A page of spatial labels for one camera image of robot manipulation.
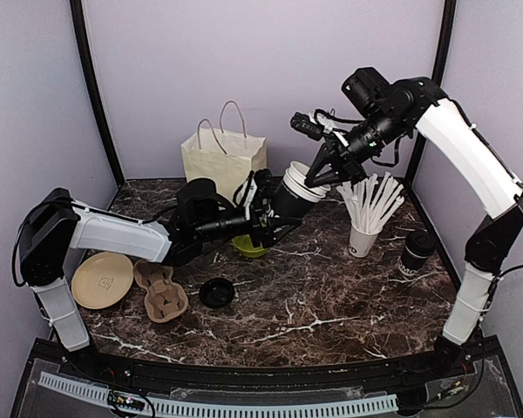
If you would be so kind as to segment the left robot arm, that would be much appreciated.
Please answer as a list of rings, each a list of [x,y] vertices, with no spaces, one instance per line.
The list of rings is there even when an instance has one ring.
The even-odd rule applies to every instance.
[[[301,223],[299,215],[280,214],[270,194],[271,181],[249,180],[244,202],[236,206],[216,191],[211,179],[194,179],[176,195],[168,221],[142,220],[89,206],[56,188],[34,206],[17,231],[11,274],[17,287],[29,287],[72,366],[87,380],[105,373],[105,359],[89,346],[86,325],[68,286],[64,262],[71,249],[91,249],[138,257],[166,266],[183,266],[204,244],[249,235],[256,245],[274,246]]]

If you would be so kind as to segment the black paper coffee cup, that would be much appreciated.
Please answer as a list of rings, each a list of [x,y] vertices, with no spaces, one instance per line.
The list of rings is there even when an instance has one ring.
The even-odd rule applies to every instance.
[[[405,278],[413,278],[423,268],[430,254],[421,255],[405,247],[397,263],[397,269]]]

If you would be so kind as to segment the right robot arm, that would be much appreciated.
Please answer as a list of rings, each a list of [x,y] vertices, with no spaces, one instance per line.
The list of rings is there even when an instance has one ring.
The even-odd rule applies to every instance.
[[[330,126],[321,111],[297,113],[291,126],[324,143],[309,167],[309,187],[366,179],[363,162],[414,133],[431,141],[478,196],[486,216],[465,245],[465,273],[427,369],[445,378],[492,302],[502,265],[523,228],[523,183],[468,120],[458,103],[429,78],[388,82],[375,68],[356,70],[343,94],[362,116],[350,131]]]

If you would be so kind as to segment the black plastic cup lid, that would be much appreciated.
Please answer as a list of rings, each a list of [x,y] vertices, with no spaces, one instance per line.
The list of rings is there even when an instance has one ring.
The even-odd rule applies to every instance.
[[[228,306],[234,296],[234,285],[223,278],[213,278],[206,281],[199,291],[200,302],[211,309],[221,309]]]

